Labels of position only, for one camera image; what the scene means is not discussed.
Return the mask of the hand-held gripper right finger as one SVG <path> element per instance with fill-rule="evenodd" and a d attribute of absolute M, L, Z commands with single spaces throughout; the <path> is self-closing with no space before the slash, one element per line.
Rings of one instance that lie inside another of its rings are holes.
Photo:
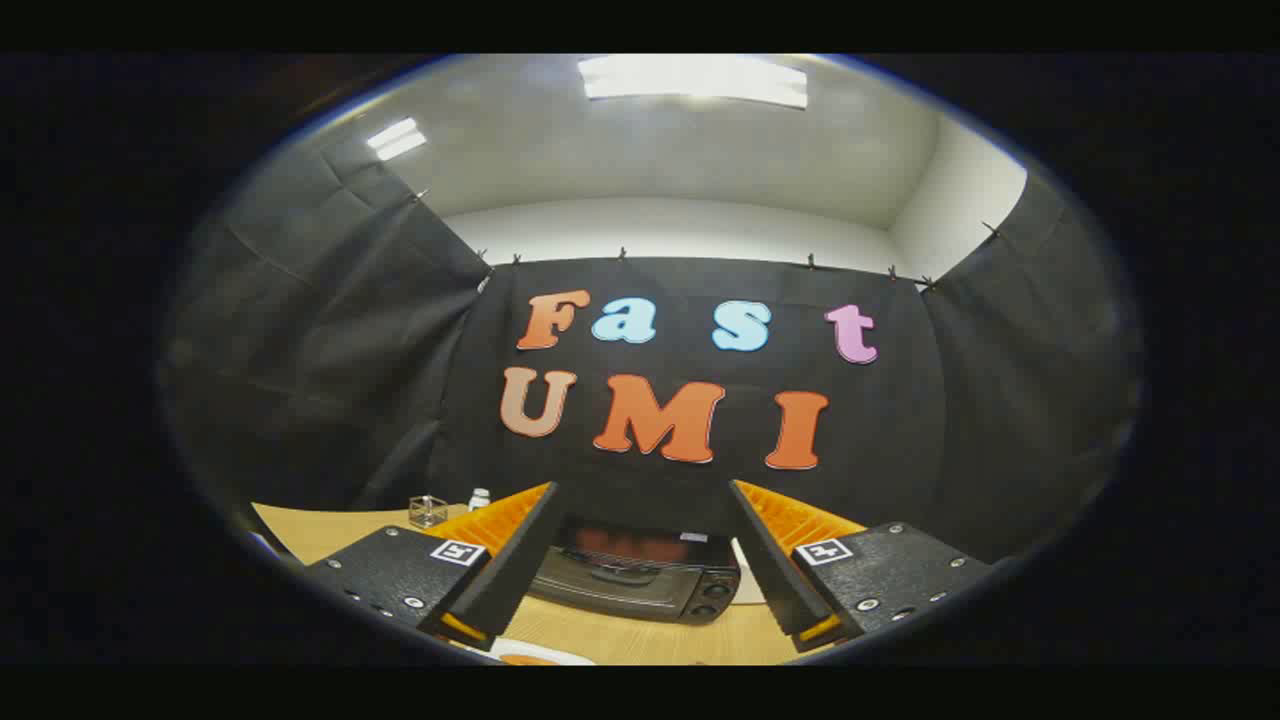
<path fill-rule="evenodd" d="M 991 564 L 905 521 L 864 527 L 731 480 L 736 539 L 782 633 L 804 653 L 925 618 L 970 594 Z"/>

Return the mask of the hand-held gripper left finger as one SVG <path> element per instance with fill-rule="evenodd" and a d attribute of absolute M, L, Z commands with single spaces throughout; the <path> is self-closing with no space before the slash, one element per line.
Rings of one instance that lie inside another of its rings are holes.
<path fill-rule="evenodd" d="M 503 635 L 561 528 L 547 482 L 436 527 L 383 527 L 303 568 L 349 606 L 489 650 Z"/>

